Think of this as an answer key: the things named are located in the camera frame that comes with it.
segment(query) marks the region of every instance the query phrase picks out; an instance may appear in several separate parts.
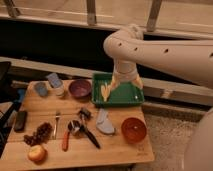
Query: red bowl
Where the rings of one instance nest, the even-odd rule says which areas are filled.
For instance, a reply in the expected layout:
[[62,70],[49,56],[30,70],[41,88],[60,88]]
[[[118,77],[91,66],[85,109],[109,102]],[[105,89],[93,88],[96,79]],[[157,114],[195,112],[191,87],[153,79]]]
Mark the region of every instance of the red bowl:
[[127,118],[121,125],[121,131],[128,143],[134,144],[142,141],[146,134],[147,129],[144,122],[138,118]]
[[91,93],[92,85],[85,79],[78,79],[70,83],[68,90],[75,98],[82,98],[88,96]]

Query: purple bowl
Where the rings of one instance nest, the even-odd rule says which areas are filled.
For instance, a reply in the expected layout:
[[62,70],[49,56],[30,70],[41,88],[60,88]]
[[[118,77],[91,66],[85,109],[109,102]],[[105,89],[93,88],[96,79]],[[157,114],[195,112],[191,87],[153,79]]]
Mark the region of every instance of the purple bowl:
[[85,79],[78,79],[70,83],[68,90],[75,98],[82,98],[91,93],[92,85]]

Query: green plastic tray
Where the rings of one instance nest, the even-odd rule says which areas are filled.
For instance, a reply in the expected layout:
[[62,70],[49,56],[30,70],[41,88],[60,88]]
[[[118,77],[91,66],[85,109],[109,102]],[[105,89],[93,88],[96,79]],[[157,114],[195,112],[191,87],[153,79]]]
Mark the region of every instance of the green plastic tray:
[[143,91],[131,83],[122,83],[110,93],[107,102],[103,101],[101,85],[110,84],[112,74],[93,74],[92,102],[96,107],[126,107],[138,106],[144,102]]

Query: gray object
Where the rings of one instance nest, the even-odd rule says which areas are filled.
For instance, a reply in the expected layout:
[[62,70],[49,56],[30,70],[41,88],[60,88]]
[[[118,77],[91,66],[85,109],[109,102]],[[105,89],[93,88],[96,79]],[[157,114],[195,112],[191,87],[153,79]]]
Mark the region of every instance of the gray object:
[[51,73],[46,76],[52,88],[58,88],[63,85],[62,81],[56,73]]
[[115,127],[112,125],[110,120],[107,118],[108,111],[105,109],[100,109],[98,118],[96,120],[96,127],[98,130],[104,134],[112,135],[115,133]]
[[46,84],[44,82],[38,82],[34,85],[35,91],[38,93],[41,97],[46,97],[48,94],[48,90],[46,87]]

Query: metal utensil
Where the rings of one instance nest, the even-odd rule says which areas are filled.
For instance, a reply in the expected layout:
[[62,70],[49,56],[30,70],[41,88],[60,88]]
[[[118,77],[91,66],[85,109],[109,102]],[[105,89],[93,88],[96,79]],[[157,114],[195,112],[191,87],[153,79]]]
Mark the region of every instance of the metal utensil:
[[54,131],[53,131],[53,139],[56,139],[56,134],[57,134],[57,129],[58,129],[58,121],[60,119],[60,111],[56,111],[55,114],[55,126],[54,126]]
[[70,132],[73,134],[73,135],[76,135],[80,130],[80,122],[77,121],[77,120],[72,120],[69,122],[68,126],[67,126],[67,130],[65,131],[64,133],[64,137],[63,137],[63,140],[62,140],[62,150],[63,151],[67,151],[68,150],[68,147],[69,147],[69,135],[70,135]]

